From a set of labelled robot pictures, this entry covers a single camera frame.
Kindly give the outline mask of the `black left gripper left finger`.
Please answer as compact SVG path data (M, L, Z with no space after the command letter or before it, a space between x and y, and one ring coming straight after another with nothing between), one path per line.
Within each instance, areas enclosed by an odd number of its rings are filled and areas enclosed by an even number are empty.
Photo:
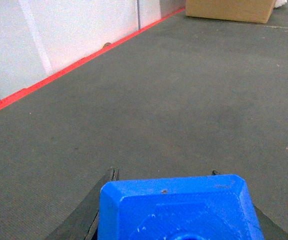
M97 181L76 209L52 232L47 240L96 240L99 224L101 188L119 179L119 169L112 167Z

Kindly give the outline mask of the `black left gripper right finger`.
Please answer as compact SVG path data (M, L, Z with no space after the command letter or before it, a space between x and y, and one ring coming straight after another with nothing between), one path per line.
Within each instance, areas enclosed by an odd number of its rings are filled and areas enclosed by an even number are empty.
M288 233L275 224L253 200L246 181L236 174L211 172L217 190L212 206L232 232L228 240L288 240Z

